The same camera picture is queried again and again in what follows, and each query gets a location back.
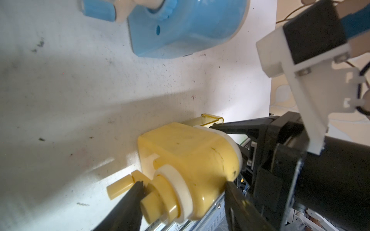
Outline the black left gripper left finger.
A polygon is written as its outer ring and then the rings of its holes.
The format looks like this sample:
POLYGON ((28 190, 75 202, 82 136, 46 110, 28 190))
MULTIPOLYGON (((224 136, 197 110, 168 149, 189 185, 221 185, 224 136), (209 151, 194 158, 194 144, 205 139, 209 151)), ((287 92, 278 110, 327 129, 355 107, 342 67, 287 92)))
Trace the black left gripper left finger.
POLYGON ((145 197, 143 182, 136 182, 95 231, 138 231, 141 227, 140 202, 145 197))

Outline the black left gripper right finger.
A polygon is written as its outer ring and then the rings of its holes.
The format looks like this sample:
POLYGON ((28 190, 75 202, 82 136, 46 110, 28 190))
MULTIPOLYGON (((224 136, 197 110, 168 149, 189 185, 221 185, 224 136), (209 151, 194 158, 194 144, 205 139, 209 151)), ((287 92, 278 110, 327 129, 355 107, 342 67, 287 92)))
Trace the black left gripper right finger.
POLYGON ((225 214, 230 231, 273 231, 233 182, 225 183, 225 214))

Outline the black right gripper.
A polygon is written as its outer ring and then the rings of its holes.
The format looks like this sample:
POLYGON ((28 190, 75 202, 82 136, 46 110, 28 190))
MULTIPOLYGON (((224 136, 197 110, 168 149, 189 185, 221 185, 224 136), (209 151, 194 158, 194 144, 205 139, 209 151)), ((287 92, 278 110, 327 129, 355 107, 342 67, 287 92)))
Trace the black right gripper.
POLYGON ((250 138, 249 149, 240 147, 243 160, 252 160, 251 166, 241 172, 250 186, 243 195, 274 231, 303 230, 304 226, 293 222, 291 216, 308 144, 300 114, 287 112, 282 116, 214 124, 213 129, 250 138))

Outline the yellow pencil sharpener front row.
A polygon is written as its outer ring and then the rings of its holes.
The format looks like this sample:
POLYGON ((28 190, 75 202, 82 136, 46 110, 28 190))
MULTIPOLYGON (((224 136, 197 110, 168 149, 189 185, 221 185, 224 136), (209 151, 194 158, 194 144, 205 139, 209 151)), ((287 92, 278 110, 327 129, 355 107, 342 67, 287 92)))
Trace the yellow pencil sharpener front row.
POLYGON ((242 169, 235 141, 203 126, 173 122, 140 135, 137 145, 142 169, 108 186, 107 193, 114 199, 142 182, 139 204, 147 223, 203 218, 242 169))

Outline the blue pencil sharpener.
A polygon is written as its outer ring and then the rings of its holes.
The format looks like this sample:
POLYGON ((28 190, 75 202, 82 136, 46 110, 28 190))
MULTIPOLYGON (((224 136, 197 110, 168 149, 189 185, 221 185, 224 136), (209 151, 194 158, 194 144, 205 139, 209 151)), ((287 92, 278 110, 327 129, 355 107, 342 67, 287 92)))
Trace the blue pencil sharpener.
POLYGON ((81 5, 85 16, 128 21, 135 55, 170 59, 232 39, 246 20, 250 1, 81 1, 81 5))

